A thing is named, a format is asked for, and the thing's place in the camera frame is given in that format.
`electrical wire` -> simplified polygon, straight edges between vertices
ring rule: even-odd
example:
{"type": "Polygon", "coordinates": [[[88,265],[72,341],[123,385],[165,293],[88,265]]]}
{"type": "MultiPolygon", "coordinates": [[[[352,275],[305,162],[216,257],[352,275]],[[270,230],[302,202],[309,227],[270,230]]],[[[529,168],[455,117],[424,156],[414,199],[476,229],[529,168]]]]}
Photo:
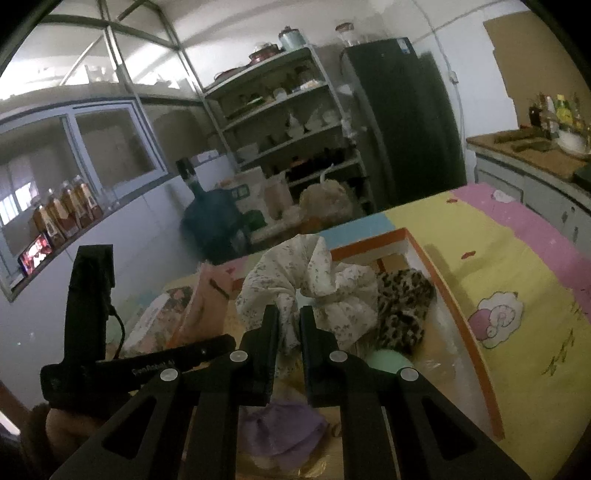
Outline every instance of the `electrical wire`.
{"type": "MultiPolygon", "coordinates": [[[[417,7],[417,9],[421,12],[423,17],[425,18],[425,21],[427,22],[427,25],[431,29],[431,33],[433,34],[433,37],[435,38],[435,42],[437,43],[437,46],[439,48],[439,52],[441,52],[441,56],[443,57],[443,61],[445,62],[445,65],[447,67],[447,78],[448,78],[448,80],[450,80],[450,75],[453,72],[452,65],[449,63],[449,59],[447,58],[447,55],[443,51],[443,46],[441,44],[441,41],[439,40],[439,36],[437,35],[437,32],[435,31],[435,27],[433,27],[433,23],[431,23],[431,19],[427,15],[427,12],[425,12],[425,10],[423,10],[423,7],[421,7],[418,4],[417,0],[411,0],[411,2],[414,3],[414,6],[417,7]]],[[[457,102],[458,102],[458,106],[460,109],[460,139],[462,140],[462,156],[464,157],[464,162],[465,162],[466,161],[466,151],[465,151],[466,130],[465,130],[465,125],[464,125],[464,108],[462,106],[462,98],[460,97],[460,89],[457,87],[457,83],[452,82],[452,85],[453,85],[454,91],[456,92],[457,102]]]]}
{"type": "Polygon", "coordinates": [[[113,305],[109,305],[109,316],[115,317],[119,322],[119,326],[121,327],[121,340],[119,341],[119,346],[117,347],[117,351],[115,352],[115,356],[113,360],[117,360],[119,358],[119,354],[121,353],[121,349],[123,348],[123,342],[125,341],[125,325],[123,325],[123,321],[119,314],[117,314],[117,310],[113,305]]]}

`green ball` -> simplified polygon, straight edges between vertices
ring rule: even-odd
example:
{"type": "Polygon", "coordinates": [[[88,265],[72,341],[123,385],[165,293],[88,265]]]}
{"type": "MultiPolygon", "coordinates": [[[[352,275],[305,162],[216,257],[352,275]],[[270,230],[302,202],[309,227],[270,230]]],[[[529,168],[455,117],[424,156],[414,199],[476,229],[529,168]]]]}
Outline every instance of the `green ball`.
{"type": "Polygon", "coordinates": [[[403,354],[394,350],[376,350],[365,359],[371,368],[395,374],[401,368],[412,367],[413,363],[403,354]]]}

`windowsill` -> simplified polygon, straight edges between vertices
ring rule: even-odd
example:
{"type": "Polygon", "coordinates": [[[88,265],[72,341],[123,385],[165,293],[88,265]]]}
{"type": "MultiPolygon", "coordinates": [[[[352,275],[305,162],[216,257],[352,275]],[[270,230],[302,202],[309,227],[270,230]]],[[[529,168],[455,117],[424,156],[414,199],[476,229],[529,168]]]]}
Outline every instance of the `windowsill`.
{"type": "Polygon", "coordinates": [[[50,263],[53,259],[57,258],[58,255],[62,254],[72,243],[74,243],[76,240],[78,240],[81,236],[83,236],[84,234],[86,234],[87,232],[89,232],[92,228],[94,228],[95,226],[97,226],[98,224],[100,224],[103,220],[105,220],[106,218],[110,217],[110,215],[112,215],[115,212],[118,212],[119,210],[121,210],[122,208],[124,208],[127,204],[133,202],[135,199],[137,199],[138,197],[141,197],[144,193],[162,185],[163,183],[173,179],[176,175],[172,174],[172,173],[168,173],[162,177],[160,177],[159,179],[156,179],[146,185],[144,185],[143,187],[135,190],[134,192],[130,193],[129,195],[126,195],[125,197],[123,197],[120,201],[119,201],[119,208],[117,210],[112,210],[110,212],[104,212],[103,216],[101,218],[99,218],[98,220],[95,220],[94,222],[92,222],[89,226],[87,226],[84,229],[81,229],[80,231],[78,231],[78,233],[76,233],[75,235],[73,235],[72,237],[70,237],[69,239],[66,240],[66,243],[64,245],[62,245],[60,248],[58,248],[57,250],[55,250],[51,255],[49,255],[36,269],[35,271],[29,275],[28,277],[23,278],[13,289],[12,291],[10,291],[9,293],[7,293],[6,297],[8,299],[9,302],[13,302],[14,300],[16,300],[16,298],[21,294],[21,292],[27,288],[27,286],[39,275],[39,273],[41,273],[50,263]]]}

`window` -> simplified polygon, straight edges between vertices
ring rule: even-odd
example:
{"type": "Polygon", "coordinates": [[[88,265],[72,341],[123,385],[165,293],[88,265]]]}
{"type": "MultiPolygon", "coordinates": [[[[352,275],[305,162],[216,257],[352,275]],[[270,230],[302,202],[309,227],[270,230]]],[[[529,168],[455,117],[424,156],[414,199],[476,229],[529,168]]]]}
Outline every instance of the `window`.
{"type": "Polygon", "coordinates": [[[23,185],[21,188],[16,189],[14,195],[17,197],[18,206],[21,208],[22,211],[27,210],[31,206],[31,201],[39,192],[37,190],[37,185],[34,181],[30,181],[26,185],[23,185]]]}
{"type": "Polygon", "coordinates": [[[123,25],[128,27],[137,28],[143,30],[146,33],[160,37],[163,40],[170,40],[170,37],[166,33],[164,24],[160,21],[158,14],[148,7],[140,5],[134,11],[132,11],[127,17],[121,20],[123,25]]]}
{"type": "Polygon", "coordinates": [[[115,36],[138,93],[196,97],[193,82],[176,51],[128,35],[116,33],[115,36]]]}
{"type": "MultiPolygon", "coordinates": [[[[0,99],[39,91],[36,102],[43,93],[42,100],[55,102],[56,95],[65,94],[57,87],[81,84],[91,84],[99,93],[123,93],[109,89],[110,83],[118,83],[118,78],[101,30],[42,24],[25,39],[0,77],[0,99]]],[[[91,92],[77,90],[76,98],[84,96],[91,92]]]]}
{"type": "Polygon", "coordinates": [[[32,198],[59,192],[64,180],[80,174],[64,121],[46,118],[0,134],[1,233],[14,256],[38,235],[30,221],[32,198]]]}
{"type": "Polygon", "coordinates": [[[212,149],[223,151],[213,124],[201,105],[144,104],[144,109],[170,171],[177,171],[176,161],[180,158],[191,158],[212,149]]]}
{"type": "Polygon", "coordinates": [[[145,128],[130,103],[76,109],[76,124],[96,190],[118,197],[165,175],[145,128]]]}
{"type": "Polygon", "coordinates": [[[14,196],[12,194],[0,200],[0,218],[2,218],[4,225],[7,225],[10,220],[15,219],[17,215],[17,204],[14,203],[14,196]]]}

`pot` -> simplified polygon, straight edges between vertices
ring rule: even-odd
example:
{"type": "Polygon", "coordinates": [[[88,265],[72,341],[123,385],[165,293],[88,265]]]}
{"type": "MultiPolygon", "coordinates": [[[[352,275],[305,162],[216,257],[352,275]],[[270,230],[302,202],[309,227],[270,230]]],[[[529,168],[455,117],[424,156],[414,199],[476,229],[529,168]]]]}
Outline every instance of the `pot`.
{"type": "Polygon", "coordinates": [[[257,50],[254,53],[251,53],[248,57],[251,59],[250,65],[254,65],[255,63],[259,63],[263,60],[270,59],[279,53],[279,47],[272,43],[263,47],[260,50],[257,50]]]}
{"type": "Polygon", "coordinates": [[[279,40],[286,51],[297,50],[306,45],[306,40],[300,31],[297,28],[291,28],[289,25],[279,33],[279,40]]]}

